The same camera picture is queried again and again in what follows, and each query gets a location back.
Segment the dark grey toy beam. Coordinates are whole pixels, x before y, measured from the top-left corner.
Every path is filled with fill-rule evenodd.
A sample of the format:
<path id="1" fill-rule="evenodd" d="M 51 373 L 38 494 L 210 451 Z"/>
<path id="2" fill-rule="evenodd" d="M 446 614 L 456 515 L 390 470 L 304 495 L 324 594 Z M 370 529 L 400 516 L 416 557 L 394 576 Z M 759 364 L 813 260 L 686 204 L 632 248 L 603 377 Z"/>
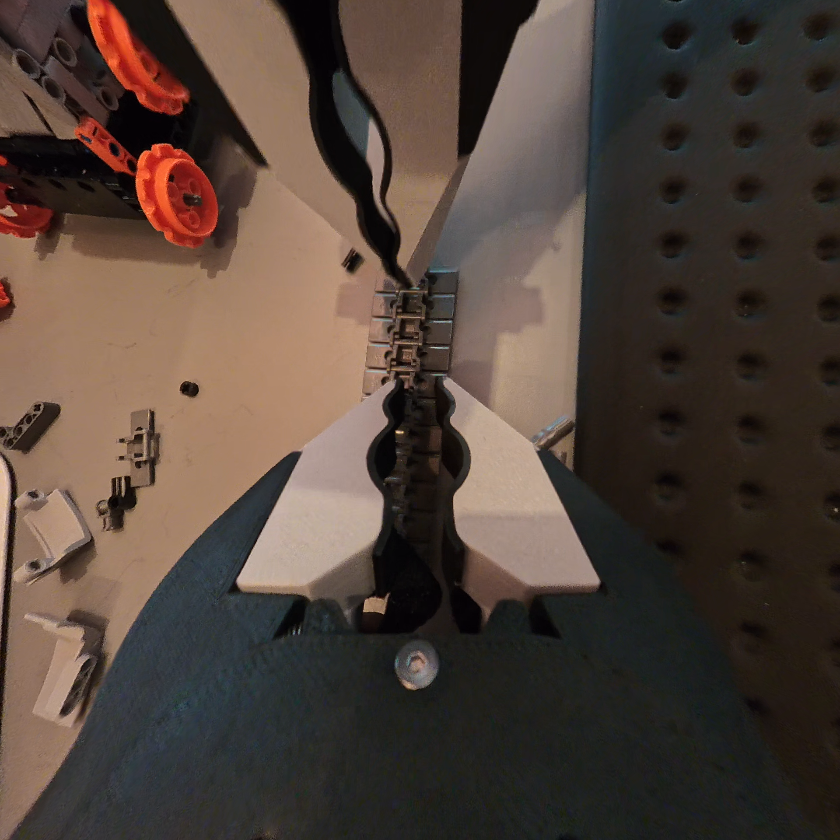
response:
<path id="1" fill-rule="evenodd" d="M 57 420 L 60 411 L 60 405 L 54 402 L 34 403 L 15 424 L 1 426 L 2 449 L 28 453 Z"/>

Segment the black grey toy robot vehicle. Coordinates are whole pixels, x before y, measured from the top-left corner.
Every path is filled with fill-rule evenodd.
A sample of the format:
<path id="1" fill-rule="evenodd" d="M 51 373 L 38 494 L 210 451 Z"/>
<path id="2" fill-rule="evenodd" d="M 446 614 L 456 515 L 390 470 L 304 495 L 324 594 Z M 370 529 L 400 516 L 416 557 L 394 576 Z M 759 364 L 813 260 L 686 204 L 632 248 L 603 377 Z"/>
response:
<path id="1" fill-rule="evenodd" d="M 1 154 L 55 215 L 143 220 L 140 155 L 188 149 L 196 108 L 140 105 L 96 47 L 88 2 L 2 2 Z"/>

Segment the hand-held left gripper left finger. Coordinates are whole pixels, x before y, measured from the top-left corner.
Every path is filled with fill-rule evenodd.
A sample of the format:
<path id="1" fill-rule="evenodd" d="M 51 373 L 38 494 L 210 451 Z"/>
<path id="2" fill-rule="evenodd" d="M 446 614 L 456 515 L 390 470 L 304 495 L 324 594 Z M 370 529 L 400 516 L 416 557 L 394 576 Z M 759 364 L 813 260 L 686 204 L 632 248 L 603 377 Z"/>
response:
<path id="1" fill-rule="evenodd" d="M 240 591 L 336 602 L 373 593 L 384 499 L 367 459 L 395 388 L 381 386 L 304 446 L 238 575 Z"/>

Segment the wooden book stand white base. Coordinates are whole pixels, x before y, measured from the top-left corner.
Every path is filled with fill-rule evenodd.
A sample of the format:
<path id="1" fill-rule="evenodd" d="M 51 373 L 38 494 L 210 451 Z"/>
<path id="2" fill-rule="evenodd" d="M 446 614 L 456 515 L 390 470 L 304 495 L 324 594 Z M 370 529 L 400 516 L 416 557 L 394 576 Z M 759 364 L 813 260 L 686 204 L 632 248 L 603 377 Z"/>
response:
<path id="1" fill-rule="evenodd" d="M 9 616 L 11 557 L 13 549 L 14 475 L 1 455 L 1 696 L 5 688 L 7 625 Z"/>

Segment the light grey toy block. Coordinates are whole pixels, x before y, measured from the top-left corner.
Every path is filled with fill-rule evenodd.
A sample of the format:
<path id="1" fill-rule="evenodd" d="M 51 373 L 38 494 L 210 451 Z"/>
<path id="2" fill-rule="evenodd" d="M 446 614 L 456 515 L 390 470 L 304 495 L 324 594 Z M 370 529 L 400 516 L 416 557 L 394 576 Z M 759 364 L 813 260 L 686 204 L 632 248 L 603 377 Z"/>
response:
<path id="1" fill-rule="evenodd" d="M 72 728 L 88 696 L 100 657 L 103 632 L 91 625 L 47 614 L 29 612 L 24 618 L 56 639 L 33 713 L 63 728 Z"/>

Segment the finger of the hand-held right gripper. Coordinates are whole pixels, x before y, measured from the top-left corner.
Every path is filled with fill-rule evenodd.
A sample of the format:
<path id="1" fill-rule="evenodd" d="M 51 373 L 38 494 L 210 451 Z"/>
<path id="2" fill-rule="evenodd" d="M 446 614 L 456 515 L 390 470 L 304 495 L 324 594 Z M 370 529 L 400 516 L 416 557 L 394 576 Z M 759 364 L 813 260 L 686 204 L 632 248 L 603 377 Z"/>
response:
<path id="1" fill-rule="evenodd" d="M 406 286 L 392 145 L 350 67 L 340 3 L 169 5 L 271 174 Z"/>
<path id="2" fill-rule="evenodd" d="M 434 263 L 469 161 L 458 152 L 461 23 L 460 1 L 339 2 L 352 76 L 385 126 L 386 202 L 413 280 Z"/>

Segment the dark grey small toy pieces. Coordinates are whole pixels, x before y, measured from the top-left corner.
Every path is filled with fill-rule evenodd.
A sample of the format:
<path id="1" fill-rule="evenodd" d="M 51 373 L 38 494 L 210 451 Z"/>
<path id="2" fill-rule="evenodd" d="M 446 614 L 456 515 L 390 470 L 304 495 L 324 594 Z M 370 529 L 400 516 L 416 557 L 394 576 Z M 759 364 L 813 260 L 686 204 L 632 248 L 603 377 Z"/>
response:
<path id="1" fill-rule="evenodd" d="M 121 450 L 116 462 L 120 472 L 111 478 L 109 494 L 96 506 L 104 532 L 121 531 L 125 515 L 137 506 L 138 491 L 154 484 L 160 453 L 154 411 L 132 412 L 129 433 L 118 439 L 118 445 Z"/>

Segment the orange toy gear wheel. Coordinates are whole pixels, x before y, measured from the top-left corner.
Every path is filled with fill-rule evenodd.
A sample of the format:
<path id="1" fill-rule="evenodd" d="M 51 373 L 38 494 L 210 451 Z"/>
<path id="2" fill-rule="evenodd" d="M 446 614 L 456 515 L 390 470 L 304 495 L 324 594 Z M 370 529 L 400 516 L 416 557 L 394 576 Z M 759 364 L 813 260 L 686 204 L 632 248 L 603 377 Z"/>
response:
<path id="1" fill-rule="evenodd" d="M 217 226 L 212 183 L 191 155 L 168 143 L 157 143 L 141 154 L 135 191 L 152 227 L 174 245 L 198 248 Z"/>
<path id="2" fill-rule="evenodd" d="M 55 211 L 24 183 L 18 168 L 1 155 L 1 233 L 35 238 L 49 230 L 54 215 Z"/>
<path id="3" fill-rule="evenodd" d="M 130 29 L 110 1 L 88 1 L 87 20 L 99 53 L 140 105 L 167 116 L 181 114 L 190 92 Z"/>

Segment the grey cylinder toy sleeve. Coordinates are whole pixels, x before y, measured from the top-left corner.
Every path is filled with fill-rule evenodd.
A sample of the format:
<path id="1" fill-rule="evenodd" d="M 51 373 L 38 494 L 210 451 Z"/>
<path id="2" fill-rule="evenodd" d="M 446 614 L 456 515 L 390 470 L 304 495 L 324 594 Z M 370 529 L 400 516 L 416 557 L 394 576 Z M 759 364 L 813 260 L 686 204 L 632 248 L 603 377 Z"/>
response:
<path id="1" fill-rule="evenodd" d="M 550 450 L 570 436 L 574 427 L 574 419 L 563 415 L 533 435 L 531 438 L 532 445 L 537 450 Z"/>

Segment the black dimpled mat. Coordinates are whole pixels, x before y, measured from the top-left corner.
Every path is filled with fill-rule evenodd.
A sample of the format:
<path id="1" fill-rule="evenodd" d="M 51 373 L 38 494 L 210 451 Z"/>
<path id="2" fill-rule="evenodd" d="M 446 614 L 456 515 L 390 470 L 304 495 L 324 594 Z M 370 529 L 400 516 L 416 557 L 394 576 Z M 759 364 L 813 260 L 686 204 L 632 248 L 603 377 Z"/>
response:
<path id="1" fill-rule="evenodd" d="M 575 464 L 838 838 L 839 7 L 596 2 Z"/>

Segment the light grey angled toy piece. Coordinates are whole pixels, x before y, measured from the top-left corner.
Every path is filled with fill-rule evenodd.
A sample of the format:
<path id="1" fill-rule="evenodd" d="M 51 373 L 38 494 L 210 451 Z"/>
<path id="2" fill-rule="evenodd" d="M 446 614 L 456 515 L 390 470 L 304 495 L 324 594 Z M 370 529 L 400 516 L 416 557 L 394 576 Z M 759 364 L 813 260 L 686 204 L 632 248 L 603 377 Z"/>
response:
<path id="1" fill-rule="evenodd" d="M 17 512 L 23 514 L 24 523 L 45 554 L 16 569 L 15 583 L 35 582 L 92 542 L 84 517 L 63 489 L 55 489 L 49 494 L 27 490 L 16 498 L 14 505 Z"/>

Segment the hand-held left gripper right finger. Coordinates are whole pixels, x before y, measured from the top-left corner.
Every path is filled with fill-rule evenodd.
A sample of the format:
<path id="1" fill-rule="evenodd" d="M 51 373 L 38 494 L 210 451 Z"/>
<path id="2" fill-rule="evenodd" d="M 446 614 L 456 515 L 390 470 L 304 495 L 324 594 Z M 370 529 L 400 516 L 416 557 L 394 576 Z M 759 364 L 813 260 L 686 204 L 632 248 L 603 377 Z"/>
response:
<path id="1" fill-rule="evenodd" d="M 453 497 L 458 586 L 475 602 L 596 592 L 601 579 L 532 442 L 453 381 L 444 390 L 466 447 Z"/>

